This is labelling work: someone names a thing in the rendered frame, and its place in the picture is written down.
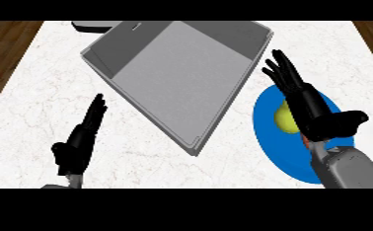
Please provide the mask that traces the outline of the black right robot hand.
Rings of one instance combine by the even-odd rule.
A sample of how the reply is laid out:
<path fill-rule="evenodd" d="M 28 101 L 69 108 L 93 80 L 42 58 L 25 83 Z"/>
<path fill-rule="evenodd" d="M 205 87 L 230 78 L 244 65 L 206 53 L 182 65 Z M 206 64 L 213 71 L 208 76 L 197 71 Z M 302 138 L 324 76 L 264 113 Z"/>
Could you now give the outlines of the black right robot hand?
<path fill-rule="evenodd" d="M 268 68 L 262 72 L 271 78 L 286 102 L 300 133 L 312 142 L 351 137 L 358 126 L 368 120 L 362 111 L 334 113 L 311 83 L 300 77 L 295 64 L 278 50 L 272 50 L 274 60 L 267 59 Z"/>

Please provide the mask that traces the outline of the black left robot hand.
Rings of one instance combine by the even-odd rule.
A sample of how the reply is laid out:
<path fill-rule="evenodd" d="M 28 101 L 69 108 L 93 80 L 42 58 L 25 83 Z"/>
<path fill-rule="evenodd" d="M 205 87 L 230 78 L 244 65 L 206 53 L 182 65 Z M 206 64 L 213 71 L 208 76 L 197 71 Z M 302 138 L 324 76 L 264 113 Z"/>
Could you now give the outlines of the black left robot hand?
<path fill-rule="evenodd" d="M 66 142 L 57 142 L 51 147 L 60 176 L 81 175 L 87 169 L 106 109 L 103 95 L 97 94 L 88 106 L 82 122 L 75 126 Z"/>

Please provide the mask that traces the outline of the blue round plate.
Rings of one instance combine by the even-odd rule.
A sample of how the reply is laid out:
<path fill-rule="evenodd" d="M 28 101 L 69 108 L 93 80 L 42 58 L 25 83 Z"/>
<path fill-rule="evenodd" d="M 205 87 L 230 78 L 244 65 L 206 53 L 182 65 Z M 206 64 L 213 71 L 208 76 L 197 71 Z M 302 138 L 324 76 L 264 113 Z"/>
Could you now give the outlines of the blue round plate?
<path fill-rule="evenodd" d="M 253 130 L 262 151 L 277 168 L 296 180 L 318 184 L 320 180 L 311 168 L 311 152 L 306 149 L 300 130 L 287 134 L 277 128 L 274 112 L 286 100 L 275 85 L 261 93 L 253 106 Z"/>

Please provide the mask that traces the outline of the grey open box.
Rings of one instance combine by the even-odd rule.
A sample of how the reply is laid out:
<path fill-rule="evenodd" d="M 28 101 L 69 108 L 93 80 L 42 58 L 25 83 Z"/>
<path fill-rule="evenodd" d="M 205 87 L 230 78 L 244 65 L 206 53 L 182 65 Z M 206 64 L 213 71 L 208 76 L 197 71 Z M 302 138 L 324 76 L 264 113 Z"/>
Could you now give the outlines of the grey open box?
<path fill-rule="evenodd" d="M 272 34 L 252 21 L 119 21 L 81 52 L 101 80 L 191 156 Z"/>

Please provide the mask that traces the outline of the yellow-green round fruit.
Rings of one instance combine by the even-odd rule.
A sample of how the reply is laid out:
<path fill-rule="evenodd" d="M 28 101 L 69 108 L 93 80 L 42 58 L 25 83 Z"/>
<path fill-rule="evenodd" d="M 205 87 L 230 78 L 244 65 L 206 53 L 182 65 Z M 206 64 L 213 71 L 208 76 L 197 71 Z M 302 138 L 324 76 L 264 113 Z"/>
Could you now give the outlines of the yellow-green round fruit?
<path fill-rule="evenodd" d="M 274 112 L 274 123 L 277 128 L 287 134 L 296 134 L 299 132 L 287 101 L 283 101 Z"/>

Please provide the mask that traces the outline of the dark grey appliance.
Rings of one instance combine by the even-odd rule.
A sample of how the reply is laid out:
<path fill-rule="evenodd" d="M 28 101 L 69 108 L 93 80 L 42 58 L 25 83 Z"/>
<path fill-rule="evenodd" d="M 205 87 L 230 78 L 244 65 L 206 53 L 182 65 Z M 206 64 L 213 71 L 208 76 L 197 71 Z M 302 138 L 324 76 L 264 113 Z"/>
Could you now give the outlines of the dark grey appliance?
<path fill-rule="evenodd" d="M 81 33 L 104 34 L 116 25 L 119 21 L 72 21 L 70 25 Z"/>

